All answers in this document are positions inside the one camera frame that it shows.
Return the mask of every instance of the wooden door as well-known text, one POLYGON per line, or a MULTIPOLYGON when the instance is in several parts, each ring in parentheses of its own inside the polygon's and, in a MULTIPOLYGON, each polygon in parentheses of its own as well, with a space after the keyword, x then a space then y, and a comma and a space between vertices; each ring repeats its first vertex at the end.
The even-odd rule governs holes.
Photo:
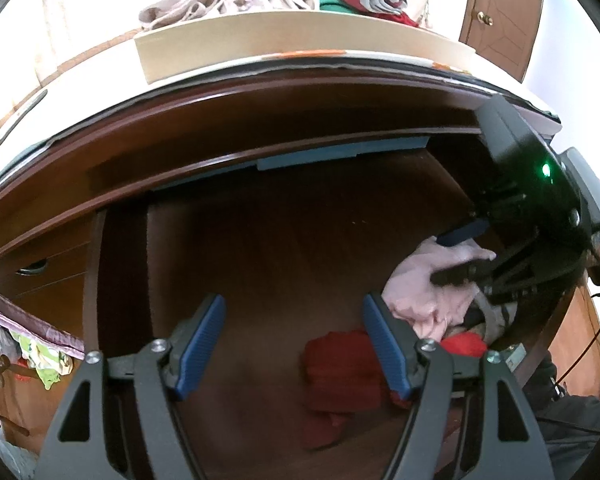
POLYGON ((460 41, 522 81, 541 12, 542 0, 469 0, 460 41))

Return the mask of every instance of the metal bolt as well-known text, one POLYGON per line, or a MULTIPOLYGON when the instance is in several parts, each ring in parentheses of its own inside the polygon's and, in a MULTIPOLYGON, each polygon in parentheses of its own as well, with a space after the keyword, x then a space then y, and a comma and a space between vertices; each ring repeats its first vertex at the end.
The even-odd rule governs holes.
POLYGON ((102 360, 102 352, 98 352, 97 350, 92 350, 87 355, 85 355, 84 360, 87 364, 94 365, 99 363, 102 360))
POLYGON ((487 352, 487 361, 493 365, 498 364, 500 361, 502 361, 502 358, 500 357, 500 352, 496 352, 495 350, 489 350, 487 352))
POLYGON ((580 225, 580 213, 578 213, 577 209, 572 209, 569 212, 569 223, 573 227, 578 227, 580 225))
POLYGON ((424 352, 433 352, 436 347, 436 342, 433 339, 426 337, 420 340, 420 350, 424 352))
POLYGON ((166 339, 154 339, 151 341, 151 352, 155 352, 159 354, 160 352, 164 352, 169 345, 166 339))

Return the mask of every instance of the brass door handle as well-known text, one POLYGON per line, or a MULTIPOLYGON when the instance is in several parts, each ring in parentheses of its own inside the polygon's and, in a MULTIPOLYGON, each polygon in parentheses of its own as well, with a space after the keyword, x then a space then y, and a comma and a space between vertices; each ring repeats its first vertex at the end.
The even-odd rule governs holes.
POLYGON ((479 22, 484 23, 488 27, 491 27, 493 25, 493 18, 482 11, 478 12, 475 15, 475 17, 478 19, 479 22))

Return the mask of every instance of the door handle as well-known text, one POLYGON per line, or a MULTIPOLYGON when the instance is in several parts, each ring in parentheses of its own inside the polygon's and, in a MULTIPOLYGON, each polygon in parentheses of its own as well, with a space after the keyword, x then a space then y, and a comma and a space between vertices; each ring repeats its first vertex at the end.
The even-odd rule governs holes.
POLYGON ((475 17, 478 19, 479 22, 484 23, 488 27, 491 27, 493 25, 493 18, 482 11, 478 12, 475 15, 475 17))

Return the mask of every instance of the purple fabric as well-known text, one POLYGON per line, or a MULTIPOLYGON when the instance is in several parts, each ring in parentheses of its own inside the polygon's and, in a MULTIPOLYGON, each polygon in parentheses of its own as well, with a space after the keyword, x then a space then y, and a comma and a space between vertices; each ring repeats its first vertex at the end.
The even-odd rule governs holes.
POLYGON ((84 359, 84 343, 46 321, 28 314, 0 294, 0 325, 77 359, 84 359))

